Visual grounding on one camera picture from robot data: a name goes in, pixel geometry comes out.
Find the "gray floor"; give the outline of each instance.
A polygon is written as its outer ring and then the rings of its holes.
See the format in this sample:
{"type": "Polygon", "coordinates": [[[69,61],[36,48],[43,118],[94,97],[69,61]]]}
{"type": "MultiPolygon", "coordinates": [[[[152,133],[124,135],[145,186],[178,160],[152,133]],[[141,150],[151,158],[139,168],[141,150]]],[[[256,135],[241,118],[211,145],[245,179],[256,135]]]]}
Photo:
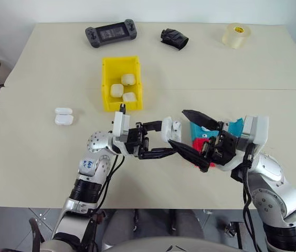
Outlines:
{"type": "MultiPolygon", "coordinates": [[[[11,248],[21,251],[31,251],[32,238],[28,220],[37,219],[41,233],[45,239],[51,237],[52,230],[57,221],[60,209],[44,208],[11,208],[0,207],[0,249],[11,248]]],[[[142,222],[147,223],[147,228],[141,232],[141,237],[168,235],[167,225],[163,226],[161,222],[167,218],[164,210],[146,210],[148,214],[142,214],[142,222]],[[155,216],[156,222],[159,222],[158,229],[153,230],[151,216],[155,216]]],[[[204,211],[194,210],[201,224],[204,233],[204,239],[216,243],[226,244],[231,247],[237,247],[236,237],[229,237],[224,233],[224,227],[231,221],[242,222],[241,210],[214,210],[204,211]]],[[[262,229],[262,222],[256,211],[251,211],[259,246],[262,251],[267,251],[264,242],[265,234],[262,229]]],[[[101,244],[102,235],[107,225],[107,220],[97,229],[97,243],[101,244]]]]}

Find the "table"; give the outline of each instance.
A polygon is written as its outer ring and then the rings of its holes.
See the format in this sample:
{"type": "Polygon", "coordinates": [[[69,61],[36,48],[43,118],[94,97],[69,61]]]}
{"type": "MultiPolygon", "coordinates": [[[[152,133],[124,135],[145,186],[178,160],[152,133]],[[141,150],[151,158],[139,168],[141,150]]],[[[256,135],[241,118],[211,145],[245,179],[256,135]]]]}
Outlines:
{"type": "MultiPolygon", "coordinates": [[[[101,58],[139,55],[144,110],[135,122],[180,119],[191,143],[183,109],[218,120],[270,117],[264,151],[284,167],[296,187],[296,45],[283,26],[250,26],[244,48],[219,42],[226,25],[138,23],[133,41],[92,48],[84,29],[101,24],[36,25],[0,92],[0,206],[61,207],[69,195],[96,130],[112,128],[103,112],[101,58]],[[181,51],[161,44],[163,28],[190,38],[181,51]],[[55,107],[71,107],[69,127],[54,124],[55,107]]],[[[156,132],[150,147],[167,146],[156,132]]],[[[242,208],[242,184],[229,172],[201,173],[174,154],[161,160],[128,157],[114,175],[104,208],[242,208]]]]}

